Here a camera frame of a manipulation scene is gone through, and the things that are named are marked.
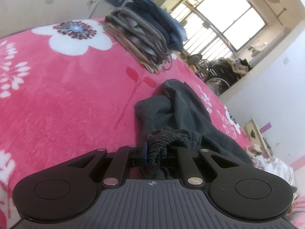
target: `wall outlet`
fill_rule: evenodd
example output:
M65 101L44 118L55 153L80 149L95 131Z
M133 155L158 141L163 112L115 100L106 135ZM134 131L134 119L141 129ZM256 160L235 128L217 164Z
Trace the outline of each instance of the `wall outlet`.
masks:
M283 62L284 62L284 64L286 65L286 64L288 64L290 61L289 61L289 59L288 59L287 57L285 57L285 58L283 59Z

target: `pink blanket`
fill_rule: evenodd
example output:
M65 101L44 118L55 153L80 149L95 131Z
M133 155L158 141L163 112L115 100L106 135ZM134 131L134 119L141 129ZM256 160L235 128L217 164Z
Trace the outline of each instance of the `pink blanket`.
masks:
M136 102L175 78L202 99L213 124L250 145L226 107L173 55L150 74L98 20L35 28L0 40L0 226L19 216L12 190L25 176L96 148L135 144Z

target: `pink stripe on wall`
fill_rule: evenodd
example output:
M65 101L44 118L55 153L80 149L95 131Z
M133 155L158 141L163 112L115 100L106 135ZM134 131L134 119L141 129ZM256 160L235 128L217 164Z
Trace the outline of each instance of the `pink stripe on wall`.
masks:
M303 166L305 166L305 156L301 157L300 159L292 163L290 166L293 168L294 171L301 169Z

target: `flower center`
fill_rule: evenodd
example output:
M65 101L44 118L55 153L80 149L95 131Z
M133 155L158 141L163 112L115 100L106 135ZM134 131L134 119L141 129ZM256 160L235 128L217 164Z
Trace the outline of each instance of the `flower center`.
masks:
M96 30L82 21L68 21L53 26L58 33L70 36L72 39L92 39L96 35Z

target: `red leaf print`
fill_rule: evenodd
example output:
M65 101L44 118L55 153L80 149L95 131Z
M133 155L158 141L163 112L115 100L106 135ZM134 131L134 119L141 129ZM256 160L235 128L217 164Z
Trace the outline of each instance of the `red leaf print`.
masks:
M149 78L149 77L145 77L143 79L143 82L146 83L148 86L150 86L152 88L157 87L157 83L154 80L152 80L151 78Z
M126 73L135 83L139 80L139 74L133 68L127 66Z

